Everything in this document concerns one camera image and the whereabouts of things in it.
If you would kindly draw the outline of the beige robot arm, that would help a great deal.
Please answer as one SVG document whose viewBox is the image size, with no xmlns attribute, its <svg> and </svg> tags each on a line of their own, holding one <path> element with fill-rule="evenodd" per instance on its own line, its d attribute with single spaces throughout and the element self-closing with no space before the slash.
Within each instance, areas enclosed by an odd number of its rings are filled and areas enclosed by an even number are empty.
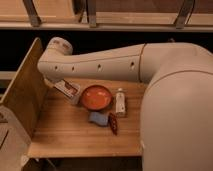
<svg viewBox="0 0 213 171">
<path fill-rule="evenodd" d="M 143 171 L 213 171 L 213 53 L 192 43 L 148 43 L 74 55 L 50 40 L 37 64 L 46 79 L 146 83 L 140 110 Z"/>
</svg>

